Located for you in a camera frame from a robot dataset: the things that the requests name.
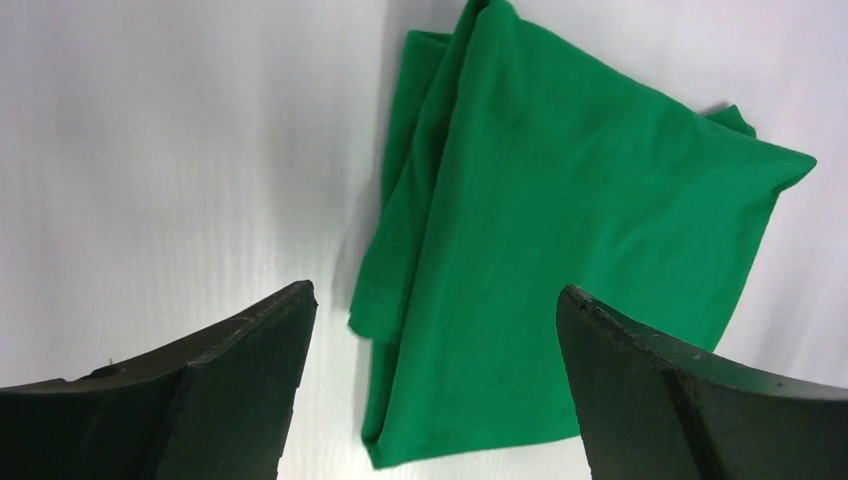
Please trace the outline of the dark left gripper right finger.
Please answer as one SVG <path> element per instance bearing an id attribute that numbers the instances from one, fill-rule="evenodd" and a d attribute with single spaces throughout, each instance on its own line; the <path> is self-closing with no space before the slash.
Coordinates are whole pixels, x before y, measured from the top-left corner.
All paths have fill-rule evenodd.
<path id="1" fill-rule="evenodd" d="M 595 479 L 843 479 L 847 392 L 731 361 L 569 285 L 557 331 Z"/>

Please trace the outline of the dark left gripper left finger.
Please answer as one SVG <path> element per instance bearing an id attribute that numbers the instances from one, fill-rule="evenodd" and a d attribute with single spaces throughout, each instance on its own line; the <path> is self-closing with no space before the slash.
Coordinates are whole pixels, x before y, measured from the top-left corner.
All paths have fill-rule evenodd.
<path id="1" fill-rule="evenodd" d="M 274 479 L 316 318 L 294 282 L 74 381 L 1 391 L 5 479 Z"/>

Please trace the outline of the green t shirt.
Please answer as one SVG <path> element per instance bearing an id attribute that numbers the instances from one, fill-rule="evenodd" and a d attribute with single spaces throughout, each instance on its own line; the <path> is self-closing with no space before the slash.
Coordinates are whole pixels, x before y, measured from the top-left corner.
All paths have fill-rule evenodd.
<path id="1" fill-rule="evenodd" d="M 579 432 L 556 331 L 574 284 L 705 350 L 779 195 L 814 167 L 470 1 L 406 38 L 382 208 L 350 307 L 377 469 Z"/>

